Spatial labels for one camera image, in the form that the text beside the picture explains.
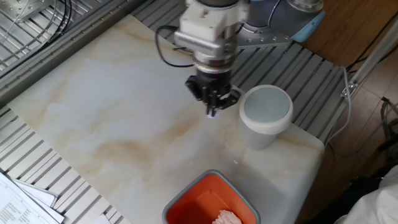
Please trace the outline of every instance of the white cloth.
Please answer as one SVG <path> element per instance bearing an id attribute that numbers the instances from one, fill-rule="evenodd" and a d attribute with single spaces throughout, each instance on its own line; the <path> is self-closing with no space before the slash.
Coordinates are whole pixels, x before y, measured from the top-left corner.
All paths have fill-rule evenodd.
<path id="1" fill-rule="evenodd" d="M 380 182 L 379 190 L 363 196 L 336 224 L 397 224 L 398 166 Z"/>

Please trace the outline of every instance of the wire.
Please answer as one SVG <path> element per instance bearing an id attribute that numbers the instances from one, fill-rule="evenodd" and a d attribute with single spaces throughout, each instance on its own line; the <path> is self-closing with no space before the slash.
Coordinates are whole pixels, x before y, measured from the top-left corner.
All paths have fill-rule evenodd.
<path id="1" fill-rule="evenodd" d="M 26 6 L 27 6 L 27 4 L 29 3 L 29 1 L 30 1 L 30 0 L 27 0 L 27 1 L 26 1 L 26 4 L 25 4 L 23 10 L 21 11 L 21 13 L 19 13 L 17 19 L 15 19 L 14 22 L 12 22 L 12 24 L 11 24 L 10 28 L 8 28 L 6 34 L 4 34 L 4 36 L 1 38 L 0 43 L 3 42 L 4 39 L 6 39 L 6 37 L 7 37 L 8 33 L 10 32 L 11 28 L 12 28 L 12 27 L 14 26 L 14 24 L 18 21 L 18 19 L 19 19 L 20 16 L 22 15 L 22 13 L 24 13 L 24 11 L 25 11 L 25 9 L 26 9 Z"/>
<path id="2" fill-rule="evenodd" d="M 365 50 L 361 53 L 361 55 L 354 61 L 354 63 L 352 63 L 351 65 L 349 65 L 347 67 L 347 70 L 351 70 L 352 67 L 354 65 L 356 65 L 357 63 L 359 63 L 361 59 L 361 57 L 363 57 L 363 55 L 365 55 L 365 53 L 371 48 L 371 46 L 377 41 L 377 39 L 380 37 L 380 35 L 385 31 L 385 29 L 387 29 L 387 27 L 390 25 L 390 23 L 392 21 L 394 21 L 394 19 L 398 16 L 398 11 L 391 17 L 391 19 L 384 25 L 384 27 L 380 30 L 380 32 L 373 38 L 372 42 L 365 48 Z"/>
<path id="3" fill-rule="evenodd" d="M 242 23 L 241 26 L 239 27 L 239 29 L 236 31 L 236 33 L 235 33 L 236 35 L 238 35 L 241 32 L 243 25 L 244 25 L 244 23 Z"/>
<path id="4" fill-rule="evenodd" d="M 336 137 L 340 132 L 342 132 L 345 128 L 347 128 L 348 123 L 351 119 L 352 103 L 351 103 L 351 93 L 349 92 L 349 85 L 348 85 L 348 74 L 347 74 L 347 70 L 345 67 L 341 67 L 341 69 L 343 69 L 343 72 L 344 72 L 344 83 L 346 85 L 346 92 L 347 92 L 347 99 L 348 99 L 348 117 L 347 117 L 347 121 L 344 124 L 344 126 L 342 128 L 340 128 L 340 130 L 338 130 L 334 135 L 329 137 L 328 140 L 326 141 L 326 144 L 328 144 L 334 137 Z"/>
<path id="5" fill-rule="evenodd" d="M 63 16 L 62 16 L 62 20 L 59 24 L 59 26 L 57 27 L 57 30 L 54 32 L 53 36 L 51 36 L 51 38 L 49 39 L 48 43 L 53 42 L 55 39 L 57 39 L 58 37 L 60 37 L 62 35 L 62 32 L 64 30 L 64 28 L 62 28 L 63 23 L 65 22 L 65 19 L 67 18 L 67 12 L 68 12 L 68 4 L 67 4 L 67 0 L 63 0 L 64 3 L 64 10 L 63 10 Z"/>
<path id="6" fill-rule="evenodd" d="M 340 153 L 336 150 L 336 148 L 334 147 L 334 145 L 332 145 L 330 142 L 328 142 L 329 146 L 333 149 L 333 151 L 334 151 L 337 155 L 339 155 L 339 156 L 342 157 L 342 158 L 351 157 L 351 156 L 353 156 L 353 155 L 355 155 L 355 154 L 361 152 L 362 149 L 363 149 L 363 146 L 365 146 L 365 145 L 368 144 L 368 142 L 372 139 L 372 137 L 374 136 L 374 134 L 376 134 L 377 131 L 382 127 L 383 122 L 385 122 L 385 121 L 387 120 L 387 116 L 388 116 L 392 111 L 393 111 L 392 108 L 391 108 L 389 111 L 386 111 L 386 115 L 385 115 L 384 119 L 379 123 L 379 126 L 371 133 L 371 135 L 365 140 L 365 142 L 362 143 L 361 147 L 359 147 L 359 149 L 358 149 L 357 151 L 355 151 L 355 152 L 353 152 L 353 153 L 351 153 L 351 154 L 342 155 L 342 154 L 340 154 Z"/>
<path id="7" fill-rule="evenodd" d="M 68 15 L 68 21 L 67 24 L 65 25 L 65 27 L 62 29 L 63 34 L 65 33 L 64 31 L 68 28 L 69 23 L 70 23 L 70 18 L 72 17 L 72 0 L 69 0 L 69 15 Z"/>
<path id="8" fill-rule="evenodd" d="M 398 49 L 398 44 L 393 48 L 393 49 L 391 49 L 383 58 L 381 58 L 380 59 L 380 61 L 378 62 L 378 63 L 380 63 L 380 62 L 382 62 L 384 59 L 386 59 L 386 58 L 388 58 L 392 53 L 394 53 L 396 50 Z M 362 58 L 361 60 L 358 60 L 357 62 L 355 62 L 355 63 L 352 63 L 350 66 L 351 67 L 353 67 L 354 65 L 356 65 L 357 63 L 359 63 L 359 62 L 363 62 L 363 61 L 365 61 L 366 59 L 368 59 L 368 57 L 365 57 L 365 58 Z"/>
<path id="9" fill-rule="evenodd" d="M 170 30 L 172 32 L 177 31 L 178 27 L 176 26 L 170 26 L 170 25 L 162 25 L 159 28 L 156 29 L 155 31 L 155 44 L 156 44 L 156 49 L 157 52 L 159 53 L 160 58 L 164 61 L 164 63 L 166 63 L 167 65 L 170 65 L 171 67 L 175 67 L 175 68 L 188 68 L 188 67 L 192 67 L 193 64 L 190 65 L 174 65 L 168 61 L 166 61 L 166 59 L 164 59 L 162 52 L 160 51 L 160 47 L 159 47 L 159 33 L 162 30 Z"/>

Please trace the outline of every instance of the paper sheet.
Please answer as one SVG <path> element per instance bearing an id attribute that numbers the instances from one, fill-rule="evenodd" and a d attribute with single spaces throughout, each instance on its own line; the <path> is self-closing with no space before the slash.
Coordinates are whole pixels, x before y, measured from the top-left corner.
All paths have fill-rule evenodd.
<path id="1" fill-rule="evenodd" d="M 92 224 L 111 224 L 104 214 L 101 214 Z"/>
<path id="2" fill-rule="evenodd" d="M 13 179 L 12 181 L 25 193 L 30 193 L 34 197 L 33 200 L 40 200 L 48 207 L 54 206 L 55 201 L 57 200 L 57 196 L 55 194 L 51 194 L 48 190 L 40 189 L 34 185 L 27 184 L 20 180 Z"/>
<path id="3" fill-rule="evenodd" d="M 0 223 L 58 224 L 15 183 L 0 174 Z"/>

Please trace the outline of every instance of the white marble board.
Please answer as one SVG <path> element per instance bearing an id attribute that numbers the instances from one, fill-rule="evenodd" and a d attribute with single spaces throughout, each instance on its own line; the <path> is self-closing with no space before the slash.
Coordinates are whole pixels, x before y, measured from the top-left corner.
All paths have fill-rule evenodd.
<path id="1" fill-rule="evenodd" d="M 160 43 L 171 62 L 191 62 Z M 127 16 L 9 107 L 131 223 L 162 223 L 164 206 L 208 169 L 227 176 L 262 223 L 293 223 L 322 142 L 292 124 L 266 150 L 246 149 L 237 106 L 207 118 L 184 86 L 194 72 L 161 62 L 154 33 Z"/>

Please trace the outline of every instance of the pink object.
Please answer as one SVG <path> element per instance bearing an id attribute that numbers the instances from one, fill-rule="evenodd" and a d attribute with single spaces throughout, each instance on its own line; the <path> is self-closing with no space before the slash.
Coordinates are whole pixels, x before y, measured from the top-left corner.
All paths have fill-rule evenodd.
<path id="1" fill-rule="evenodd" d="M 221 210 L 220 215 L 212 224 L 242 224 L 242 221 L 233 212 Z"/>

